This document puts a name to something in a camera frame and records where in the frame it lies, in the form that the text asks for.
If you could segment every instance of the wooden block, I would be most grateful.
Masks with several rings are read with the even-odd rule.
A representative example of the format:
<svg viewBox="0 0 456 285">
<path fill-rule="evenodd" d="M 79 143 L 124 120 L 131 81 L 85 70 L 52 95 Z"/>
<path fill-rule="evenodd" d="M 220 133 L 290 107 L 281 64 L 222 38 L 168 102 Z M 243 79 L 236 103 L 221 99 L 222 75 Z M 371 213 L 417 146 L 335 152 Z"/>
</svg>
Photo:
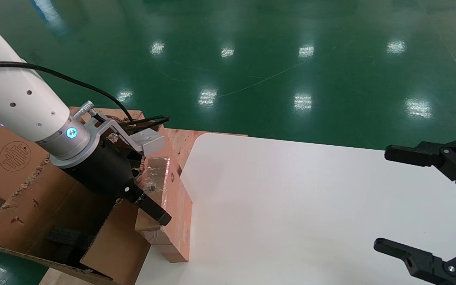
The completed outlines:
<svg viewBox="0 0 456 285">
<path fill-rule="evenodd" d="M 168 261 L 186 262 L 190 256 L 190 196 L 170 157 L 147 158 L 145 163 L 147 167 L 138 184 L 172 216 L 172 220 L 162 227 L 139 209 L 135 230 L 157 247 Z"/>
<path fill-rule="evenodd" d="M 38 285 L 93 285 L 82 279 L 65 274 L 54 268 L 49 268 Z"/>
</svg>

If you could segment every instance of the metal bracket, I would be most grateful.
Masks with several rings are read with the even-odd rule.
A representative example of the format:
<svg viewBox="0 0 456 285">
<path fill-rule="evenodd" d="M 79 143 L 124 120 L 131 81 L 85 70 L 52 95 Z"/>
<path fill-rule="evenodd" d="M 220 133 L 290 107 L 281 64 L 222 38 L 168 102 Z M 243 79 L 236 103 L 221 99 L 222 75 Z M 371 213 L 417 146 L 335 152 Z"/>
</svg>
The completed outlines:
<svg viewBox="0 0 456 285">
<path fill-rule="evenodd" d="M 94 118 L 91 118 L 84 124 L 87 131 L 91 133 L 91 138 L 89 139 L 87 146 L 79 154 L 70 159 L 60 160 L 51 156 L 51 161 L 55 166 L 59 168 L 70 168 L 83 162 L 94 152 L 101 135 L 103 135 L 103 133 L 105 133 L 108 129 L 112 129 L 115 133 L 117 133 L 117 135 L 119 135 L 120 139 L 142 156 L 151 155 L 165 147 L 165 137 L 159 132 L 149 128 L 133 135 L 128 135 L 118 122 L 113 119 L 109 119 L 105 115 L 98 115 L 105 119 L 101 125 L 96 126 L 96 123 L 99 121 Z"/>
</svg>

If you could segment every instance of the black cable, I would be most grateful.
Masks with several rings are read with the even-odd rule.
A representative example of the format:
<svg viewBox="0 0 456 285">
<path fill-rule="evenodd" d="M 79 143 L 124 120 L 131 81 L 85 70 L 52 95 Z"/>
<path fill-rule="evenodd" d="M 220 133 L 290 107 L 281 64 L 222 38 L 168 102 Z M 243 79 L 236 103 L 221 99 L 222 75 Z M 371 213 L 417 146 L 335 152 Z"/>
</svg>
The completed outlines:
<svg viewBox="0 0 456 285">
<path fill-rule="evenodd" d="M 97 119 L 100 123 L 104 123 L 105 119 L 103 119 L 100 115 L 96 114 L 93 116 L 94 119 Z"/>
<path fill-rule="evenodd" d="M 123 127 L 123 130 L 125 130 L 125 132 L 129 132 L 129 131 L 143 131 L 143 130 L 147 130 L 148 128 L 152 128 L 154 126 L 158 126 L 158 125 L 161 125 L 163 123 L 166 123 L 167 121 L 170 120 L 170 118 L 168 116 L 163 116 L 163 117 L 166 117 L 165 119 L 162 119 L 160 121 L 156 121 L 150 125 L 146 125 L 146 126 L 142 126 L 142 127 Z"/>
<path fill-rule="evenodd" d="M 166 123 L 167 121 L 170 120 L 170 117 L 165 116 L 165 115 L 160 115 L 160 116 L 154 116 L 154 117 L 150 117 L 150 118 L 145 118 L 145 119 L 138 120 L 138 121 L 120 123 L 119 125 L 121 125 L 121 126 L 129 126 L 129 125 L 134 125 L 134 124 L 138 124 L 138 123 L 145 123 L 145 122 L 148 122 L 148 121 L 154 121 L 154 120 L 157 120 L 157 119 L 163 119 L 163 123 Z"/>
<path fill-rule="evenodd" d="M 132 127 L 132 128 L 125 128 L 123 130 L 125 130 L 125 132 L 129 132 L 129 131 L 143 131 L 143 130 L 147 130 L 148 128 L 152 128 L 154 126 L 158 126 L 158 125 L 161 125 L 163 124 L 163 122 L 159 121 L 159 122 L 154 122 L 150 125 L 147 125 L 145 127 Z"/>
<path fill-rule="evenodd" d="M 55 70 L 51 70 L 51 69 L 49 69 L 47 67 L 43 67 L 43 66 L 40 66 L 40 65 L 33 65 L 32 63 L 18 63 L 16 61 L 0 61 L 0 67 L 16 67 L 16 68 L 27 68 L 27 69 L 31 69 L 31 70 L 38 70 L 38 71 L 45 72 L 45 73 L 48 73 L 50 75 L 59 77 L 60 79 L 69 81 L 69 82 L 74 83 L 74 84 L 76 84 L 78 86 L 82 86 L 84 88 L 93 90 L 94 92 L 98 92 L 99 94 L 107 97 L 108 99 L 112 100 L 115 104 L 117 104 L 117 106 L 119 106 L 119 108 L 121 108 L 121 110 L 123 110 L 123 112 L 128 116 L 128 119 L 130 121 L 133 121 L 130 113 L 128 112 L 128 110 L 125 108 L 125 106 L 121 102 L 119 102 L 112 95 L 108 94 L 107 92 L 105 92 L 105 91 L 103 91 L 103 90 L 101 90 L 101 89 L 99 89 L 99 88 L 97 88 L 95 86 L 92 86 L 90 84 L 84 83 L 84 82 L 79 81 L 77 79 L 71 78 L 70 76 L 64 75 L 64 74 L 62 74 L 60 72 L 56 72 Z"/>
</svg>

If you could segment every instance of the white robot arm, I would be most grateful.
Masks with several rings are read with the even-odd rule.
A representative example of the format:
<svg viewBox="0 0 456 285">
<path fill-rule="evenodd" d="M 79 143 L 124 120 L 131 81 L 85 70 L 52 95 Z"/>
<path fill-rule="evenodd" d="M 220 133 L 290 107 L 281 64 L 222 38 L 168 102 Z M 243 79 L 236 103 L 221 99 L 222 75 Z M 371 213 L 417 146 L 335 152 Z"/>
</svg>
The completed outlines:
<svg viewBox="0 0 456 285">
<path fill-rule="evenodd" d="M 0 36 L 0 61 L 24 62 Z M 0 124 L 28 141 L 58 131 L 70 113 L 34 70 L 0 68 Z"/>
<path fill-rule="evenodd" d="M 116 121 L 96 114 L 90 101 L 71 115 L 65 103 L 33 69 L 60 76 L 111 98 L 131 119 L 123 105 L 108 93 L 48 68 L 26 63 L 0 36 L 0 124 L 36 142 L 51 154 L 55 166 L 89 190 L 127 199 L 160 225 L 167 225 L 170 215 L 137 186 L 127 157 L 106 135 L 115 133 L 141 156 L 163 148 L 164 137 L 150 126 L 123 129 Z M 93 118 L 83 125 L 78 119 L 86 112 Z"/>
</svg>

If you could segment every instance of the cardboard flap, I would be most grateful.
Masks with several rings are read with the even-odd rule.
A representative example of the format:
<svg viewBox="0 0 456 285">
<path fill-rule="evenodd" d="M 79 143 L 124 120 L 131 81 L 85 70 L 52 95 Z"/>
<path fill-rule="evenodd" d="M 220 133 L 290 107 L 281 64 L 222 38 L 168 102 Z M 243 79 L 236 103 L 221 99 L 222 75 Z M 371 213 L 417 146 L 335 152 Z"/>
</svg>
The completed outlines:
<svg viewBox="0 0 456 285">
<path fill-rule="evenodd" d="M 66 274 L 69 274 L 71 276 L 74 276 L 74 277 L 77 277 L 79 279 L 85 280 L 85 281 L 87 281 L 89 283 L 94 283 L 96 285 L 115 285 L 116 284 L 116 283 L 114 283 L 112 281 L 112 279 L 110 279 L 108 277 L 101 276 L 101 275 L 98 275 L 98 274 L 93 274 L 92 272 L 89 272 L 87 270 L 81 270 L 81 269 L 78 269 L 78 268 L 75 268 L 75 267 L 67 266 L 65 264 L 60 264 L 60 263 L 52 262 L 52 261 L 49 261 L 49 260 L 45 260 L 43 258 L 38 258 L 38 257 L 35 257 L 35 256 L 25 255 L 25 254 L 19 253 L 17 251 L 11 251 L 9 249 L 4 249 L 2 247 L 0 247 L 0 251 L 3 252 L 3 253 L 7 253 L 7 254 L 14 255 L 14 256 L 18 256 L 20 258 L 25 258 L 25 259 L 29 259 L 29 260 L 38 262 L 38 263 L 43 264 L 45 266 L 57 269 L 57 270 L 62 271 L 64 273 L 66 273 Z"/>
<path fill-rule="evenodd" d="M 150 249 L 150 244 L 135 231 L 137 212 L 136 205 L 120 200 L 80 262 L 119 284 L 134 285 Z"/>
<path fill-rule="evenodd" d="M 53 227 L 95 235 L 114 202 L 46 163 L 0 208 L 0 246 L 54 260 L 60 245 L 45 240 Z"/>
</svg>

